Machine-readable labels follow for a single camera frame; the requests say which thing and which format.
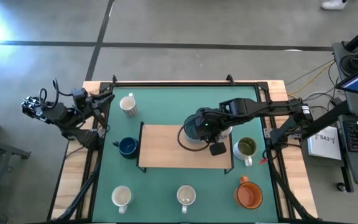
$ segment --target green mug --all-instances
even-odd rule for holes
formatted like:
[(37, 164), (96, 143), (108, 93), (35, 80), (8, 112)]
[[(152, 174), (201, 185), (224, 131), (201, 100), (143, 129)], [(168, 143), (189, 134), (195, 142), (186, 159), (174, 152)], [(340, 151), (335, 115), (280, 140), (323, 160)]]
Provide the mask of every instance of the green mug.
[(256, 151), (257, 145), (252, 138), (242, 138), (233, 147), (234, 156), (243, 160), (247, 167), (252, 166), (252, 156)]

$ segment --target orange mug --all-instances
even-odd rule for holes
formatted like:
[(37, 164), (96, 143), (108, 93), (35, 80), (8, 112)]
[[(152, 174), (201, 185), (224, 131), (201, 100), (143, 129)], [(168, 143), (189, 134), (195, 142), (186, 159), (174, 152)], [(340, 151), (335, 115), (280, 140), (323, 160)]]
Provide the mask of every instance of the orange mug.
[(240, 186), (234, 191), (234, 200), (244, 208), (255, 209), (262, 204), (263, 195), (258, 185), (249, 182), (247, 176), (242, 176)]

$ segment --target green tabletop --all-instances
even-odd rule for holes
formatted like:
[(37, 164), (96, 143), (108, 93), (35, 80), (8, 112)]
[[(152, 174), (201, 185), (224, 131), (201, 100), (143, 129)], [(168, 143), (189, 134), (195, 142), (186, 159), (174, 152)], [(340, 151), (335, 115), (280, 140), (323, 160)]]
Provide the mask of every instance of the green tabletop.
[[(196, 87), (114, 87), (99, 175), (93, 222), (277, 222), (277, 212), (268, 164), (259, 164), (264, 150), (264, 136), (260, 118), (233, 128), (232, 143), (250, 137), (258, 146), (254, 165), (234, 159), (234, 170), (227, 175), (222, 169), (148, 168), (143, 173), (136, 167), (136, 159), (123, 158), (114, 141), (124, 137), (139, 138), (140, 123), (183, 124), (200, 107), (217, 108), (222, 101), (233, 98), (257, 99), (253, 86), (196, 86)], [(138, 115), (128, 118), (119, 107), (122, 97), (133, 93)], [(248, 210), (234, 202), (234, 190), (241, 176), (259, 185), (263, 202), (259, 208)], [(181, 185), (196, 190), (196, 201), (181, 213), (176, 192)], [(119, 214), (112, 203), (114, 188), (130, 188), (134, 200), (125, 214)]]

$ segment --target white shoe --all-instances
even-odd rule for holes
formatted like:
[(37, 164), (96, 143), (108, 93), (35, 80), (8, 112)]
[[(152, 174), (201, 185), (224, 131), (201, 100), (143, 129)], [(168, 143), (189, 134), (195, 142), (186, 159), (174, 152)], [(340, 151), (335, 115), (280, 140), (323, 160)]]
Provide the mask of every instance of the white shoe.
[(342, 10), (345, 8), (347, 4), (347, 1), (345, 3), (342, 2), (342, 0), (330, 0), (323, 2), (321, 4), (321, 7), (325, 10)]

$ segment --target concrete floor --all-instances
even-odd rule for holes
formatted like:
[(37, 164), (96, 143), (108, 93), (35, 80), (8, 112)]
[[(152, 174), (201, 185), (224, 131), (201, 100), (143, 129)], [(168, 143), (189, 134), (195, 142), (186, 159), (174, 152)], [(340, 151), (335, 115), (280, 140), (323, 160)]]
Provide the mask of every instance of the concrete floor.
[[(358, 0), (326, 12), (319, 0), (116, 0), (105, 42), (330, 46), (358, 33)], [(96, 42), (108, 0), (0, 1), (2, 40)], [(20, 102), (52, 78), (62, 91), (81, 86), (93, 47), (0, 45), (0, 141), (32, 151), (13, 158), (0, 186), (0, 213), (10, 223), (45, 221), (67, 141), (59, 130), (21, 113)], [(330, 52), (102, 48), (92, 80), (290, 80), (331, 60)], [(336, 67), (332, 77), (337, 77)], [(287, 87), (293, 91), (309, 78)], [(298, 96), (332, 87), (326, 73)], [(70, 104), (71, 99), (62, 99)], [(326, 106), (325, 96), (310, 102)], [(313, 110), (315, 117), (324, 113)], [(358, 223), (355, 192), (338, 192), (338, 167), (306, 159), (319, 217)]]

